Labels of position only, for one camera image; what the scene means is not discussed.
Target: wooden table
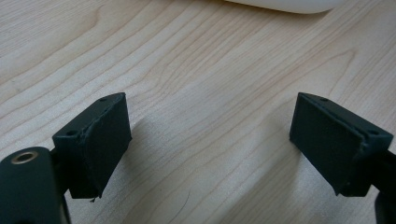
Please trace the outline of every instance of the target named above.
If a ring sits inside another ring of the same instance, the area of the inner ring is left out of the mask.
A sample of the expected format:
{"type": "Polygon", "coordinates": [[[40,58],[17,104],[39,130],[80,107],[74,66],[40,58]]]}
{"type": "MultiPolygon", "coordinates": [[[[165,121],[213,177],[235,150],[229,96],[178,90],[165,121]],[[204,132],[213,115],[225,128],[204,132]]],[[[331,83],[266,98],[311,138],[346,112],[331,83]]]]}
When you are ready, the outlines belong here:
{"type": "MultiPolygon", "coordinates": [[[[223,1],[0,3],[0,159],[125,91],[133,141],[74,223],[375,223],[289,141],[299,91],[396,133],[396,2],[316,15],[223,1]]],[[[390,150],[395,152],[393,143],[390,150]]]]}

